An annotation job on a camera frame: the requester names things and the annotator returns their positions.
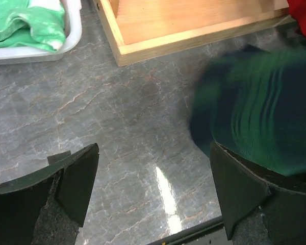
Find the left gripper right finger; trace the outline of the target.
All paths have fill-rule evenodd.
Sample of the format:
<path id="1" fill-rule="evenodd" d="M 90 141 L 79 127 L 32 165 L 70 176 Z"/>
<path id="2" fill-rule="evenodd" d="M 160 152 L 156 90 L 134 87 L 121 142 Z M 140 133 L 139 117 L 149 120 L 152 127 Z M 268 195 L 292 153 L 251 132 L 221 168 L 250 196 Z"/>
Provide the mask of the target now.
<path id="1" fill-rule="evenodd" d="M 233 244 L 306 244 L 306 174 L 285 177 L 215 142 L 210 164 Z"/>

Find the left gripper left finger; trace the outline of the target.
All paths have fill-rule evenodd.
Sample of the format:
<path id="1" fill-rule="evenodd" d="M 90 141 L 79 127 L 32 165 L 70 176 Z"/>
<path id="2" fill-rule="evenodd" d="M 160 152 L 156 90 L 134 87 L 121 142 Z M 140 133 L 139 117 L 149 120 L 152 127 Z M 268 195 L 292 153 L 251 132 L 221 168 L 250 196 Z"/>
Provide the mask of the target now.
<path id="1" fill-rule="evenodd" d="M 0 184 L 0 244 L 75 244 L 99 161 L 90 144 L 48 157 L 49 165 Z"/>

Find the dark green plaid cloth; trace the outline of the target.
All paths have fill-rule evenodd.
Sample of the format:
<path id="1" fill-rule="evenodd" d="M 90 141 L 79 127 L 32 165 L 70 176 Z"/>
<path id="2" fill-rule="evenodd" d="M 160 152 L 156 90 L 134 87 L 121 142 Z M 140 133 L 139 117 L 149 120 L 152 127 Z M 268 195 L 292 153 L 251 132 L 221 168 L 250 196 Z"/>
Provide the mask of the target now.
<path id="1" fill-rule="evenodd" d="M 284 176 L 306 174 L 306 48 L 248 45 L 211 60 L 196 84 L 191 137 Z"/>

